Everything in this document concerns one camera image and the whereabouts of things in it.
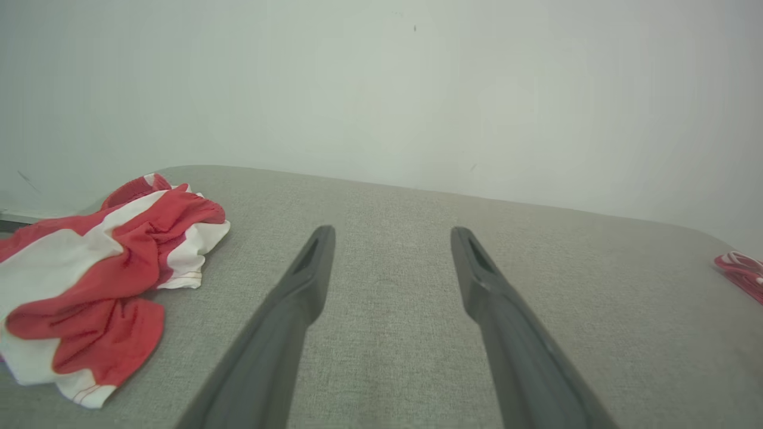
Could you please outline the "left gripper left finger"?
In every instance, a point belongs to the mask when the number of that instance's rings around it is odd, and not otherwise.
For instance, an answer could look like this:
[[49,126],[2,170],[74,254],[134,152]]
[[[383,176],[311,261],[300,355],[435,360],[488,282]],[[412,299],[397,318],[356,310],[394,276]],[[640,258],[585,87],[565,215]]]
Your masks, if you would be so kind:
[[183,413],[179,428],[284,428],[307,330],[322,313],[336,246],[317,228]]

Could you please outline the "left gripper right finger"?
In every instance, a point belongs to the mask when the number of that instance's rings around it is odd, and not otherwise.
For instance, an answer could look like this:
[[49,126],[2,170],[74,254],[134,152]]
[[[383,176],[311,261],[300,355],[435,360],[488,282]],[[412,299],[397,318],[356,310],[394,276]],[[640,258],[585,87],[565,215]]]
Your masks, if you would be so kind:
[[482,334],[506,428],[615,428],[565,356],[474,233],[451,230],[461,301]]

